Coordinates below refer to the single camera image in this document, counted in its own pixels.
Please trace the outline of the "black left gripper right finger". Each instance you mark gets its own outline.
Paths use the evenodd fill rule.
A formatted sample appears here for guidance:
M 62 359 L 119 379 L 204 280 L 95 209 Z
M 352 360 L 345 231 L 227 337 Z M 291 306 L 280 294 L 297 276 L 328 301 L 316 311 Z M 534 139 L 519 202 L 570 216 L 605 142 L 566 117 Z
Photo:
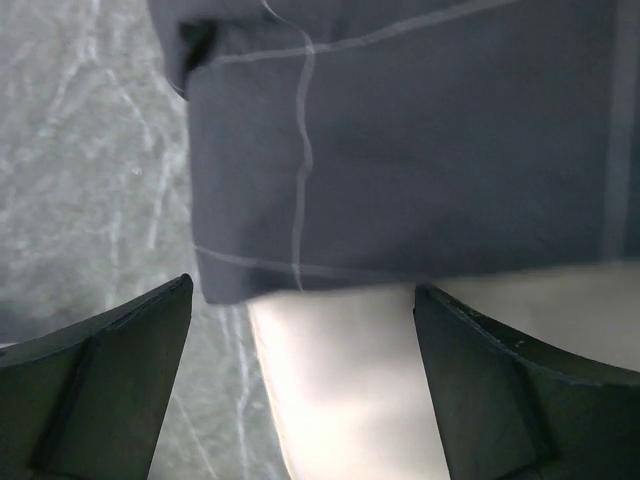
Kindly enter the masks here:
M 453 479 L 639 476 L 639 375 L 569 353 L 440 289 L 417 338 Z

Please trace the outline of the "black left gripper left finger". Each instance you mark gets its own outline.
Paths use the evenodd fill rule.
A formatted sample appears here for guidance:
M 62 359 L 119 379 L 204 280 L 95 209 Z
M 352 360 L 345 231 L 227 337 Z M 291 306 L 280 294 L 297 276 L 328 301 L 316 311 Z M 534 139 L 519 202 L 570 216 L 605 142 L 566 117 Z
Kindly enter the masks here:
M 1 349 L 4 479 L 145 479 L 192 318 L 183 274 Z

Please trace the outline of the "cream white pillow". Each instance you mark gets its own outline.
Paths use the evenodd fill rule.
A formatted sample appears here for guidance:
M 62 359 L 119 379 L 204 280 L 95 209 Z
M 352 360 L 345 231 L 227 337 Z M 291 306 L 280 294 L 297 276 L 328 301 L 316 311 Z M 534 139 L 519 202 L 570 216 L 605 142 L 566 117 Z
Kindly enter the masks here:
M 639 366 L 637 263 L 448 280 L 471 308 L 610 365 Z M 413 320 L 415 289 L 278 293 L 249 303 L 294 479 L 449 475 Z

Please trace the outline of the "dark grey checked pillowcase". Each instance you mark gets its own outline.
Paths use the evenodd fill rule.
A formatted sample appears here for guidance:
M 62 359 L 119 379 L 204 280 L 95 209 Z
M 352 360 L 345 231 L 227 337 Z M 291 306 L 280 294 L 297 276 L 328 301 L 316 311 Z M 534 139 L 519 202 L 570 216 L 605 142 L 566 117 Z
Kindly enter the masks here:
M 639 256 L 635 1 L 152 1 L 211 304 Z

